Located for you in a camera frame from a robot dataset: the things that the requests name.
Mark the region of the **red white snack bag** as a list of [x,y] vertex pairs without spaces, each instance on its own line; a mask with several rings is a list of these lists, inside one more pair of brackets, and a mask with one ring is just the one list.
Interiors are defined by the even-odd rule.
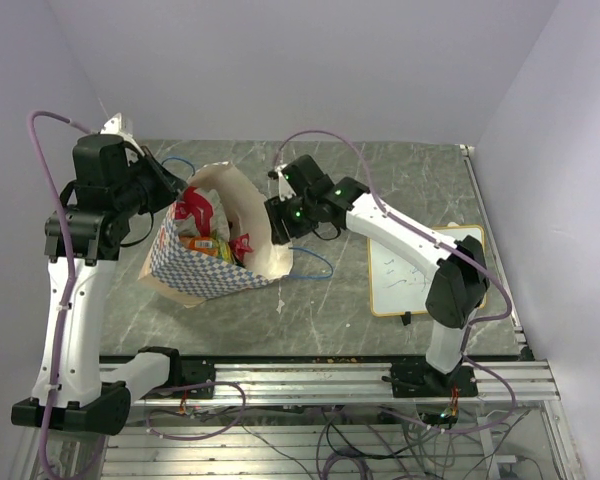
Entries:
[[180,236],[230,238],[231,222],[216,190],[189,186],[176,202],[174,222]]

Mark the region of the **green yellow candy bag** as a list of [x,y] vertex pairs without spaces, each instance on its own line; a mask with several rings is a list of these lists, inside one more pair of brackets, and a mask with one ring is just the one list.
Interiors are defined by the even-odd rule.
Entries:
[[227,241],[215,239],[214,240],[216,246],[216,257],[218,259],[223,260],[226,263],[234,264],[235,257],[232,252],[231,246]]

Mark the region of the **orange snack packet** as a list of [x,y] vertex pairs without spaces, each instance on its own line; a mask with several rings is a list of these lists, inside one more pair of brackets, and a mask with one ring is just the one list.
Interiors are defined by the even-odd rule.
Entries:
[[184,245],[192,251],[203,253],[208,256],[216,257],[216,246],[213,237],[191,237]]

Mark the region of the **blue checkered paper bag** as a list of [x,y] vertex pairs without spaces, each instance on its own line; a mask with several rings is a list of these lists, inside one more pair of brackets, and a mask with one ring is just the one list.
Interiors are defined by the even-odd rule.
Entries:
[[208,164],[186,180],[168,207],[138,282],[187,308],[286,278],[329,279],[292,272],[295,253],[324,258],[291,243],[271,242],[265,196],[230,162]]

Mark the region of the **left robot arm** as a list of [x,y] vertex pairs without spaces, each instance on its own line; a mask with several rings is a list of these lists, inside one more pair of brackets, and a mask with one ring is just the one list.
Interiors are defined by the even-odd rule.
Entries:
[[144,347],[100,370],[104,306],[130,221],[154,215],[184,192],[184,180],[128,134],[89,134],[72,151],[75,178],[57,191],[45,223],[50,308],[43,360],[31,394],[11,408],[16,426],[116,435],[132,404],[183,387],[177,349]]

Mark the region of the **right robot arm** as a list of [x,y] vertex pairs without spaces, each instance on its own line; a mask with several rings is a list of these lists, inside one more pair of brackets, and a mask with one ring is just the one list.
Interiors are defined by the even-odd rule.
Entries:
[[322,224],[377,242],[393,257],[415,267],[428,281],[424,302],[433,329],[424,359],[415,372],[385,377],[401,397],[473,397],[473,368],[464,365],[468,324],[483,303],[490,282],[481,242],[461,240],[427,229],[377,202],[368,186],[345,177],[334,182],[309,155],[269,171],[278,193],[265,201],[271,240],[287,245]]

